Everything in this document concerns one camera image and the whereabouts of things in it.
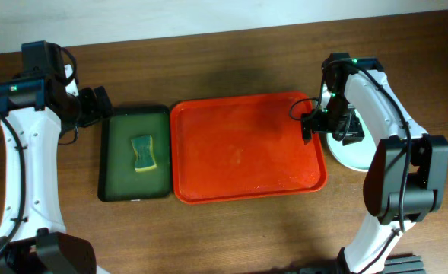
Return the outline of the mint green plate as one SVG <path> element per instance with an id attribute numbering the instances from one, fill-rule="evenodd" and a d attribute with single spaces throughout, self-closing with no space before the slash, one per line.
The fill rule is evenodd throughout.
<path id="1" fill-rule="evenodd" d="M 339 163 L 349 169 L 366 173 L 373 160 L 376 145 L 359 112 L 355 110 L 354 114 L 360 120 L 364 131 L 361 141 L 343 145 L 342 142 L 334 140 L 331 133 L 321 134 L 320 139 Z"/>

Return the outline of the yellow green sponge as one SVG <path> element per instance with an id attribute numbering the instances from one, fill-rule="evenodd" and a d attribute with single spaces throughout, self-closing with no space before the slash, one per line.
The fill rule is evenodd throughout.
<path id="1" fill-rule="evenodd" d="M 151 135 L 142 135 L 131 140 L 135 153 L 135 171 L 145 172 L 157 167 L 154 157 L 154 142 Z"/>

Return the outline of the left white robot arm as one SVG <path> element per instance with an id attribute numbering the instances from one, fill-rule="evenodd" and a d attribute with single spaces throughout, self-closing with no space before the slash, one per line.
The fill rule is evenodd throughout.
<path id="1" fill-rule="evenodd" d="M 0 84 L 6 152 L 0 273 L 103 273 L 91 243 L 67 234 L 59 204 L 57 151 L 65 131 L 113 112 L 104 88 L 42 78 Z"/>

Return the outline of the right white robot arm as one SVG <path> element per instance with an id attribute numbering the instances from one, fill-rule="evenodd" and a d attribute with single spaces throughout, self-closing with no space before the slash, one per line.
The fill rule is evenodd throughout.
<path id="1" fill-rule="evenodd" d="M 303 113 L 302 138 L 331 134 L 343 145 L 369 133 L 376 151 L 363 186 L 367 209 L 354 240 L 338 256 L 301 273 L 423 273 L 420 256 L 390 253 L 405 232 L 437 211 L 448 170 L 448 141 L 430 135 L 401 105 L 374 57 L 333 53 L 322 63 L 316 106 Z"/>

